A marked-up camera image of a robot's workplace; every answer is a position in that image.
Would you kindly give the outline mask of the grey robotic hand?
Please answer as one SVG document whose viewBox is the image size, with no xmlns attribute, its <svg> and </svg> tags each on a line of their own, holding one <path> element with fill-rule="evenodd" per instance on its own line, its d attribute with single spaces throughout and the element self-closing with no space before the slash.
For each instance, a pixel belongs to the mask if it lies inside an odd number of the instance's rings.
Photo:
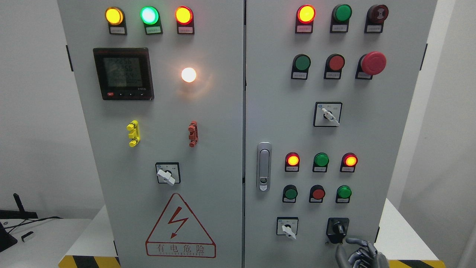
<svg viewBox="0 0 476 268">
<path fill-rule="evenodd" d="M 347 257 L 343 246 L 339 244 L 335 251 L 335 259 L 340 268 L 389 268 L 388 259 L 373 243 L 350 237 L 346 238 L 346 242 L 361 247 Z"/>
</svg>

